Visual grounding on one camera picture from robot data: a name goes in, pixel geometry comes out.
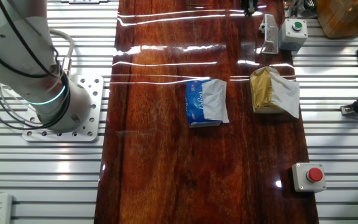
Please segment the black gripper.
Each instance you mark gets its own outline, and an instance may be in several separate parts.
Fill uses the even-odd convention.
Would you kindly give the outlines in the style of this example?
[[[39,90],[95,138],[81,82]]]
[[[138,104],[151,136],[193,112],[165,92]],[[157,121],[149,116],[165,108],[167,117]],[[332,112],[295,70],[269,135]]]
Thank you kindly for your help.
[[[244,8],[245,16],[252,16],[257,12],[258,0],[241,0],[241,6]]]

